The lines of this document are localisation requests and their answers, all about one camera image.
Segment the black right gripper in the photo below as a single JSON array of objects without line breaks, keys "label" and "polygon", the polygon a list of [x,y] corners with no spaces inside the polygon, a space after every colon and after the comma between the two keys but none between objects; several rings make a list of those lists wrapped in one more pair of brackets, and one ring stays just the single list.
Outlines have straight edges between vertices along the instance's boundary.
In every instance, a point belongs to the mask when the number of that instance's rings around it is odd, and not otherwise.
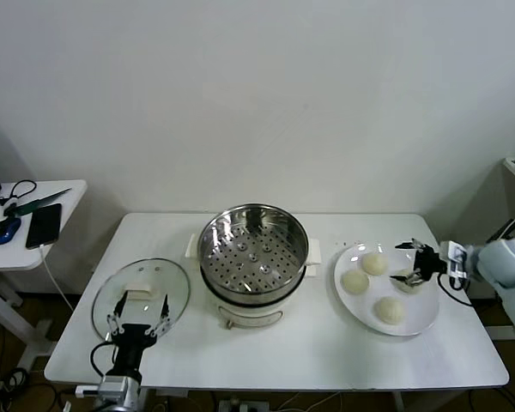
[{"label": "black right gripper", "polygon": [[427,247],[416,238],[404,241],[395,246],[398,250],[415,251],[413,270],[400,270],[391,279],[400,287],[419,288],[426,281],[423,278],[432,278],[435,274],[446,274],[447,263],[431,247]]}]

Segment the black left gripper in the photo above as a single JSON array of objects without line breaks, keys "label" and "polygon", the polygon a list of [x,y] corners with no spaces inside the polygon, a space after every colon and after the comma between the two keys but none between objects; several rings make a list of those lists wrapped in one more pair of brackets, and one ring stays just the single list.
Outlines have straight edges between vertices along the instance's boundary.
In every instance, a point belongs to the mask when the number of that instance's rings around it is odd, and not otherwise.
[{"label": "black left gripper", "polygon": [[121,325],[121,315],[126,301],[127,293],[124,292],[116,303],[113,312],[106,316],[112,342],[118,349],[110,375],[141,378],[142,375],[139,368],[144,350],[153,346],[155,338],[160,339],[173,326],[170,317],[168,294],[164,297],[159,321],[153,329],[150,324]]}]

